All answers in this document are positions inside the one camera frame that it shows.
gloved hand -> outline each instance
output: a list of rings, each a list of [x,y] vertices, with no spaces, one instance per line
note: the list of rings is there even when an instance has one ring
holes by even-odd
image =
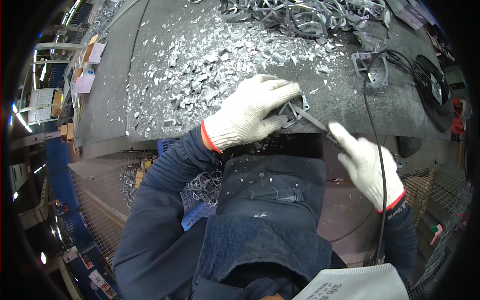
[[[235,93],[223,100],[222,108],[202,121],[207,145],[220,153],[267,137],[287,123],[287,117],[275,115],[264,120],[266,115],[299,94],[298,84],[271,75],[242,81]]]
[[[347,154],[339,153],[338,160],[347,169],[353,184],[370,200],[379,213],[383,210],[384,187],[380,157],[376,144],[361,137],[355,139],[338,123],[328,125],[330,133]],[[387,185],[387,210],[395,207],[405,194],[396,173],[396,163],[390,151],[382,146]]]

wire mesh basket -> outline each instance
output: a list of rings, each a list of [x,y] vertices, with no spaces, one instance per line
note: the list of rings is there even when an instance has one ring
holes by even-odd
[[[466,191],[464,172],[446,163],[399,176],[406,190],[406,201],[413,208],[415,227],[420,218],[428,214],[436,223],[440,223],[443,229],[431,256],[425,264],[420,264],[423,269],[417,270],[417,263],[414,271],[422,273],[421,276],[406,286],[409,298],[416,300],[423,297],[427,286],[432,284],[435,275],[453,252],[455,244],[451,242],[452,234],[461,224],[460,216],[467,209],[471,195]],[[370,260],[364,265],[372,265],[373,256],[372,253]],[[383,262],[384,257],[379,259],[379,264]]]

metal grating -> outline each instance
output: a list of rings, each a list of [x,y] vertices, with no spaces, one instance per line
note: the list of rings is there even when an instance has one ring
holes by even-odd
[[[156,151],[141,150],[113,153],[68,164],[68,167],[81,177],[93,180],[124,166],[140,162],[141,159],[155,155]]]
[[[415,227],[425,211],[434,216],[443,227],[438,245],[425,264],[425,271],[413,286],[407,286],[412,300],[423,297],[426,286],[435,277],[451,253],[447,243],[453,230],[460,224],[462,215],[471,201],[466,191],[465,173],[449,164],[437,164],[430,168],[399,175],[405,186],[407,202],[414,212]],[[365,265],[372,265],[373,253]]]
[[[111,265],[127,216],[106,204],[89,190],[92,182],[71,171],[80,212],[95,243]]]
[[[120,193],[120,171],[155,154],[150,150],[128,151],[69,164],[80,212],[109,264],[129,211]]]

label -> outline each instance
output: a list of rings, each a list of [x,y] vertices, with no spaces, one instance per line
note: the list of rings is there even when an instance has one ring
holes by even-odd
[[[432,73],[430,73],[430,79],[432,80],[432,94],[437,99],[437,102],[442,105],[442,89],[438,88],[440,85]]]
[[[87,268],[87,270],[90,270],[91,268],[94,267],[93,262],[88,258],[88,256],[83,254],[83,255],[80,255],[80,257],[82,258],[82,262],[84,263],[85,268]]]
[[[105,281],[105,279],[98,270],[93,270],[93,272],[90,273],[88,278],[90,278],[90,280],[92,280],[92,282],[95,283],[97,287],[101,288],[109,299],[113,299],[113,297],[117,295],[117,292],[112,289],[112,287],[110,286],[110,284],[108,284],[107,281]]]

gray plastic part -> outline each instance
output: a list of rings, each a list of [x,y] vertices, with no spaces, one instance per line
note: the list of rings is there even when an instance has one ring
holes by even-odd
[[[378,80],[378,79],[373,79],[371,76],[368,76],[368,74],[366,74],[365,76],[368,76],[368,79],[369,79],[369,81],[367,81],[367,86],[370,88],[381,88],[388,85],[388,65],[387,65],[387,60],[385,58],[385,54],[382,54],[377,59],[379,58],[381,58],[384,62],[385,76],[381,80]],[[359,63],[362,63],[362,61],[365,62],[365,61],[372,60],[372,53],[371,52],[353,53],[352,60],[353,60],[353,67],[355,68],[355,73],[357,73],[357,76],[363,80],[363,76],[360,74],[360,72],[366,72],[367,67],[359,67]]]
[[[303,101],[303,111],[309,110],[309,109],[310,109],[310,105],[308,104],[307,98],[305,97],[305,95],[302,95],[301,98],[302,98],[302,101]],[[295,116],[295,118],[292,119],[292,120],[290,120],[290,121],[288,121],[285,126],[282,126],[283,129],[292,126],[292,125],[295,124],[298,120],[300,120],[301,118],[303,118],[303,116],[298,115],[298,114],[295,112],[295,110],[293,109],[293,106],[292,106],[292,104],[290,103],[290,101],[287,102],[287,103],[285,103],[285,104],[282,106],[282,108],[281,108],[280,111],[278,112],[278,115],[279,115],[279,116],[285,111],[285,108],[287,108],[287,106],[290,107],[290,109],[292,110],[293,115]]]

